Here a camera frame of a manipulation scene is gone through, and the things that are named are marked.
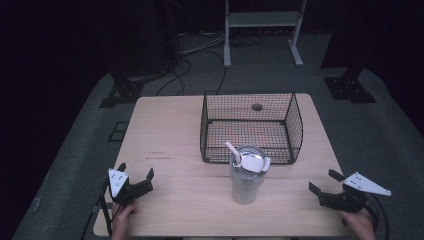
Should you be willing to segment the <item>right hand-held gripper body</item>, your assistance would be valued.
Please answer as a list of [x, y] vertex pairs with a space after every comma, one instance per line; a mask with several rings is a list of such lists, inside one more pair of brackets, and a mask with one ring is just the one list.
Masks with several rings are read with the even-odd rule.
[[341, 183], [341, 193], [326, 193], [321, 190], [321, 194], [317, 196], [321, 206], [334, 210], [357, 213], [366, 207], [367, 193], [383, 196], [392, 195], [390, 190], [383, 188], [359, 172], [355, 172], [349, 177], [345, 177], [344, 181]]

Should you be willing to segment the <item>white drinking straw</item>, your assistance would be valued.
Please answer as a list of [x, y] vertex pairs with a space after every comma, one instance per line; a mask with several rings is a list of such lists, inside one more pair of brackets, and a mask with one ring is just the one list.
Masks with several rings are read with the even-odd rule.
[[226, 141], [224, 144], [230, 150], [230, 152], [233, 154], [234, 159], [235, 159], [235, 166], [240, 167], [241, 166], [241, 155], [240, 155], [239, 151], [231, 144], [230, 141]]

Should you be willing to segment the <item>black wire basket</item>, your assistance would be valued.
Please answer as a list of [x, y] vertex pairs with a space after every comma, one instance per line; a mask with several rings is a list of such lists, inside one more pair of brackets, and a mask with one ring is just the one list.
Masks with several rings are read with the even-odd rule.
[[[263, 110], [253, 111], [254, 103]], [[206, 163], [226, 163], [236, 147], [261, 149], [275, 165], [296, 162], [303, 143], [303, 120], [294, 93], [203, 96], [200, 152]]]

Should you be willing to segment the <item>black stand base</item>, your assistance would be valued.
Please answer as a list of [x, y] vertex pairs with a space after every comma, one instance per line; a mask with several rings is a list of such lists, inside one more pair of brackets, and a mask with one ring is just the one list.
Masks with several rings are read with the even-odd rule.
[[362, 66], [349, 66], [342, 76], [324, 78], [334, 100], [349, 100], [355, 104], [376, 102], [373, 95], [359, 81], [362, 69]]
[[131, 81], [125, 76], [112, 76], [113, 86], [106, 98], [100, 103], [100, 108], [113, 108], [117, 104], [135, 103], [142, 92], [143, 83]]

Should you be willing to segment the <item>white tumbler cup with lid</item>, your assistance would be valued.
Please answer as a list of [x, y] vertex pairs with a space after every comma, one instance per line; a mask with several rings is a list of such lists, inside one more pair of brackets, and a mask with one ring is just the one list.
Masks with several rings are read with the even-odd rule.
[[265, 180], [271, 159], [259, 148], [242, 146], [236, 148], [241, 155], [241, 166], [235, 166], [231, 153], [229, 173], [232, 182], [232, 198], [240, 205], [249, 205], [256, 199], [259, 187]]

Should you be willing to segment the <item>person's left hand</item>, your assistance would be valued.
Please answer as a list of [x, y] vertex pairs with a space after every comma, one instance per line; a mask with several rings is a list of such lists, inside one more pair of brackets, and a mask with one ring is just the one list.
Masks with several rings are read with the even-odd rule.
[[128, 240], [130, 237], [130, 215], [136, 213], [138, 203], [123, 207], [121, 204], [115, 203], [112, 207], [112, 235], [111, 240]]

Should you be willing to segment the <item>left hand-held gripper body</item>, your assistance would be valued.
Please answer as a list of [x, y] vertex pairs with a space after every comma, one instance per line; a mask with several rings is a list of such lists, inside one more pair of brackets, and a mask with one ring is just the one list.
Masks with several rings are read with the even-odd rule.
[[137, 198], [153, 190], [152, 181], [143, 180], [136, 184], [129, 182], [129, 175], [115, 169], [109, 172], [109, 192], [114, 203], [128, 206]]

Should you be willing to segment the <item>person's right hand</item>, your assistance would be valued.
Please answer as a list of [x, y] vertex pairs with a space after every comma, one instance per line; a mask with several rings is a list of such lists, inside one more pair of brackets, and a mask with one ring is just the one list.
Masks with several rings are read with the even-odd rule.
[[362, 209], [357, 213], [339, 211], [355, 240], [376, 240], [371, 214]]

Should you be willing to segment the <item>white metal stand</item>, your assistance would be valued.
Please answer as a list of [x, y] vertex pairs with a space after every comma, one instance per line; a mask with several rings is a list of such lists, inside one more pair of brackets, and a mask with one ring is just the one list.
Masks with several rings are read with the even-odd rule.
[[225, 25], [223, 65], [231, 67], [230, 30], [234, 28], [262, 28], [262, 27], [293, 27], [294, 33], [288, 40], [288, 46], [297, 67], [303, 67], [304, 62], [297, 48], [297, 42], [303, 23], [307, 0], [302, 0], [298, 11], [283, 12], [247, 12], [237, 13], [230, 11], [230, 0], [225, 0]]

